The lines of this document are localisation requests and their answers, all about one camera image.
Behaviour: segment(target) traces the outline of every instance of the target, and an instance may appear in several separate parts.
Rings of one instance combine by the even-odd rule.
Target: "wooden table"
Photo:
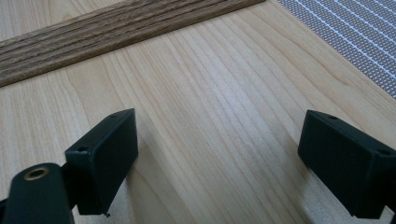
[[[1,0],[0,40],[119,0]],[[396,101],[276,0],[0,89],[11,178],[135,108],[139,157],[110,218],[77,223],[389,223],[351,217],[297,155],[307,109],[396,148]]]

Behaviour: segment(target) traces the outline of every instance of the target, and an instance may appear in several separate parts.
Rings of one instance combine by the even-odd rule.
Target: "round hole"
[[[88,151],[88,149],[90,149],[89,147],[79,147],[78,149],[77,149],[77,151],[79,151],[79,152],[85,152],[85,151]]]
[[[31,171],[29,171],[28,173],[26,173],[26,175],[24,176],[25,180],[36,180],[38,178],[43,177],[44,175],[47,175],[50,172],[50,170],[43,166],[43,167],[38,167],[35,168]]]
[[[385,150],[385,149],[378,149],[377,152],[379,152],[380,154],[385,155],[385,156],[390,156],[390,154],[392,154],[391,152],[389,152],[388,150]]]

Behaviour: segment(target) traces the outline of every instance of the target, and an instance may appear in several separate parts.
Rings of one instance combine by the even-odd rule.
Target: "dark wooden strip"
[[[0,87],[265,0],[125,1],[0,42]]]

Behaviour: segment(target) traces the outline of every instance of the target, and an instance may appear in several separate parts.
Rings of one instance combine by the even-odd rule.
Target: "gray woven mat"
[[[278,0],[396,99],[396,0]]]

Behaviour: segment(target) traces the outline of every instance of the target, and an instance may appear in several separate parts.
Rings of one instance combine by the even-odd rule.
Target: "wood grain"
[[[265,0],[138,0],[0,43],[0,87]]]
[[[35,21],[44,27],[96,2],[1,3],[16,1],[0,36],[31,29],[36,8],[52,11]],[[297,145],[315,109],[396,148],[396,102],[273,0],[1,88],[0,199],[15,174],[63,164],[85,132],[131,107],[140,154],[111,217],[74,211],[76,223],[390,222],[387,209],[351,217]]]

